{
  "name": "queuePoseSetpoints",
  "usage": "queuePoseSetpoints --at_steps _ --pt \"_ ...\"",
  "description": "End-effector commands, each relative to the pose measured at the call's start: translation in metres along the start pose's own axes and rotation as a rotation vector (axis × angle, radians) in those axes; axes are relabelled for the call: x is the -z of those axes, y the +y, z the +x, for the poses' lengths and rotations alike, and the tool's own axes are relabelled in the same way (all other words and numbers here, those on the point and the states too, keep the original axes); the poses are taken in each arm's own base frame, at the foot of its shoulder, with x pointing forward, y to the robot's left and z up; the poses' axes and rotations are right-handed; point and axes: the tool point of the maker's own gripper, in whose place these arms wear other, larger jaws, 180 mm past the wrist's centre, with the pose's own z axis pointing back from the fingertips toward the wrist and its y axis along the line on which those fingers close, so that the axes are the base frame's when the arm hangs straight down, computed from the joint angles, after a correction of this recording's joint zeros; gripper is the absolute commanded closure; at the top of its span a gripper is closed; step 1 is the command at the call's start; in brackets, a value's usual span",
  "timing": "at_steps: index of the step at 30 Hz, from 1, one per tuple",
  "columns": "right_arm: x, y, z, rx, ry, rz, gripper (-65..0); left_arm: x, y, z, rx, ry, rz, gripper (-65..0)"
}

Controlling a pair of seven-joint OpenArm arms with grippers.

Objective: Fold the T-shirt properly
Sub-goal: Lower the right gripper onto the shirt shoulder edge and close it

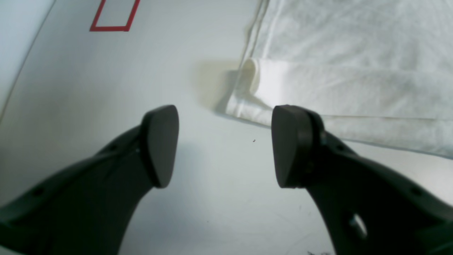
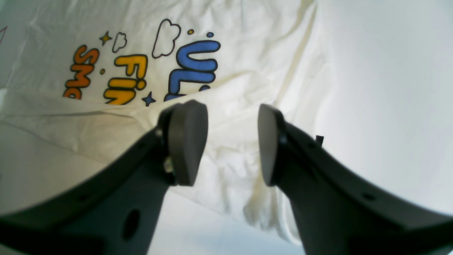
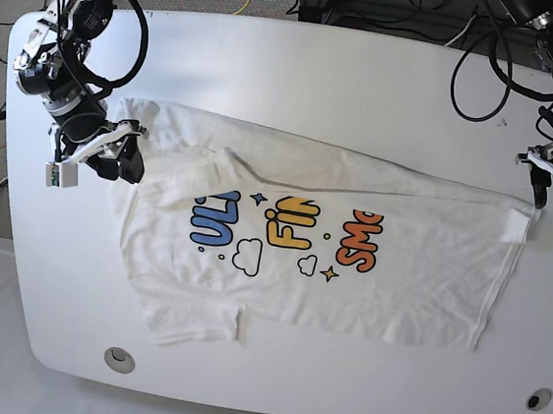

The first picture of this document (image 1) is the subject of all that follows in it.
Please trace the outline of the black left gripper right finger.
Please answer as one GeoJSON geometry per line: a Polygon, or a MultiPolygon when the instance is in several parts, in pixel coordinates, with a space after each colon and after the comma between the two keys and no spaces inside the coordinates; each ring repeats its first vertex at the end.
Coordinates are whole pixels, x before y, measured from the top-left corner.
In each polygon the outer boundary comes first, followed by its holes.
{"type": "Polygon", "coordinates": [[[411,179],[358,155],[313,111],[271,118],[281,188],[306,189],[338,255],[451,255],[452,207],[411,179]]]}

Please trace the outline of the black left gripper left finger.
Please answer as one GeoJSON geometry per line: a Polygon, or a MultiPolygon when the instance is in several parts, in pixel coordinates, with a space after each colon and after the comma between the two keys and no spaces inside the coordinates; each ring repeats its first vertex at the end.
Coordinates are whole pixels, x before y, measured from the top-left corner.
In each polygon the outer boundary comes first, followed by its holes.
{"type": "Polygon", "coordinates": [[[25,255],[116,255],[131,217],[169,185],[178,110],[147,112],[90,158],[60,170],[1,207],[1,246],[25,255]]]}

